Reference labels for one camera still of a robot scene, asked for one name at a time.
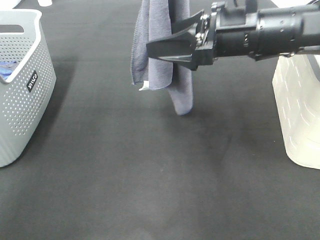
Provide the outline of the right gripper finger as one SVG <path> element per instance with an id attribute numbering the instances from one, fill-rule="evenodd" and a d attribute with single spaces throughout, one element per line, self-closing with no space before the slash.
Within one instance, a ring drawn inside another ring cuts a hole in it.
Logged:
<path id="1" fill-rule="evenodd" d="M 171 33 L 176 34 L 181 32 L 184 29 L 187 29 L 194 24 L 201 22 L 201 17 L 204 15 L 204 10 L 197 12 L 196 14 L 192 15 L 189 18 L 178 20 L 171 24 Z"/>
<path id="2" fill-rule="evenodd" d="M 149 58 L 194 69 L 194 35 L 187 31 L 149 41 L 146 50 Z"/>

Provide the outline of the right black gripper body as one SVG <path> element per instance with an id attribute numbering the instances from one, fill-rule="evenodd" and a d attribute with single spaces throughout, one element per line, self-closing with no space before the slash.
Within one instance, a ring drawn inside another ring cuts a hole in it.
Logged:
<path id="1" fill-rule="evenodd" d="M 196 47 L 192 54 L 194 71 L 200 66 L 210 66 L 216 58 L 216 20 L 218 3 L 211 4 L 210 12 L 203 13 L 196 29 Z"/>

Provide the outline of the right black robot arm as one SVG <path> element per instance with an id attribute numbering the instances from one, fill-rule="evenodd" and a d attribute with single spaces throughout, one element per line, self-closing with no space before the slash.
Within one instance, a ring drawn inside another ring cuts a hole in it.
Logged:
<path id="1" fill-rule="evenodd" d="M 248 56 L 256 61 L 320 52 L 320 3 L 258 9 L 255 0 L 228 9 L 223 1 L 171 26 L 172 34 L 146 44 L 149 58 L 192 71 L 217 58 Z"/>

